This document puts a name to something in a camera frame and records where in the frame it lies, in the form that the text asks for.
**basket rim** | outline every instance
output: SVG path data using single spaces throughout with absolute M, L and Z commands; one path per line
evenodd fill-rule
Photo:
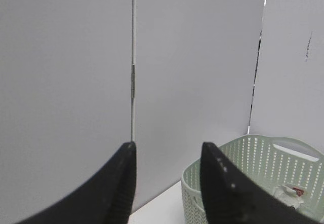
M 242 138 L 247 137 L 247 136 L 250 136 L 250 137 L 261 136 L 261 137 L 265 137 L 265 138 L 269 138 L 269 139 L 272 139 L 272 138 L 286 138 L 286 139 L 292 139 L 292 140 L 296 140 L 296 141 L 301 141 L 301 140 L 298 140 L 298 139 L 295 139 L 295 138 L 292 138 L 292 137 L 286 137 L 286 136 L 266 136 L 266 135 L 262 135 L 262 134 L 245 134 L 245 135 L 242 135 L 242 136 L 240 136 L 240 137 L 238 137 L 238 138 L 235 138 L 235 139 L 233 139 L 233 140 L 231 140 L 231 141 L 228 141 L 228 142 L 226 142 L 225 144 L 222 144 L 222 145 L 219 146 L 219 147 L 222 147 L 222 146 L 224 146 L 224 145 L 226 145 L 226 144 L 228 144 L 228 143 L 230 143 L 230 142 L 232 142 L 232 141 L 234 141 L 234 140 L 242 139 Z M 311 146 L 311 145 L 309 145 L 309 144 L 307 144 L 307 145 L 308 145 L 310 148 L 314 149 L 315 151 L 318 151 L 319 153 L 321 153 L 321 154 L 324 156 L 324 154 L 323 154 L 321 151 L 319 151 L 318 149 L 314 148 L 313 146 Z M 186 181 L 184 180 L 184 177 L 183 177 L 184 172 L 185 172 L 185 171 L 186 171 L 186 170 L 187 170 L 187 169 L 188 169 L 188 168 L 189 168 L 193 163 L 191 163 L 189 166 L 187 166 L 187 167 L 182 171 L 182 174 L 181 174 L 181 183 L 182 183 L 183 185 L 185 185 L 185 187 L 186 187 L 188 190 L 190 190 L 190 191 L 192 191 L 192 192 L 194 192 L 194 193 L 196 193 L 196 194 L 200 194 L 200 191 L 191 188 L 191 187 L 186 183 Z

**white backdrop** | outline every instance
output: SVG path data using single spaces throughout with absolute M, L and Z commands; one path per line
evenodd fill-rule
M 0 0 L 0 223 L 130 140 L 131 0 Z
M 251 133 L 324 152 L 323 24 L 324 0 L 267 0 Z
M 264 0 L 137 0 L 135 208 L 246 134 Z

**red label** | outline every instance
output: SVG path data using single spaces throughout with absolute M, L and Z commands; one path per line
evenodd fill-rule
M 298 197 L 302 196 L 302 195 L 303 195 L 303 193 L 304 193 L 304 191 L 303 191 L 303 190 L 300 190 L 300 189 L 298 189 L 298 188 L 293 188 L 293 190 L 295 190 L 295 191 L 296 191 L 296 193 L 297 193 Z

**dark mark on wall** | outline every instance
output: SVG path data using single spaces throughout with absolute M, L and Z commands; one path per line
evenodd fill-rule
M 305 62 L 308 61 L 309 46 L 310 46 L 310 41 L 312 40 L 312 35 L 313 35 L 313 32 L 310 33 L 310 37 L 309 37 L 309 40 L 308 40 L 307 49 L 306 49 L 306 58 L 305 58 Z

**plastic basket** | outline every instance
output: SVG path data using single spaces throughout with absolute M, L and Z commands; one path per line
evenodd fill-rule
M 298 211 L 324 221 L 324 156 L 299 140 L 245 135 L 220 150 L 251 180 L 273 194 L 276 187 L 291 185 L 304 190 Z M 182 174 L 182 199 L 186 224 L 207 224 L 200 194 L 200 160 Z

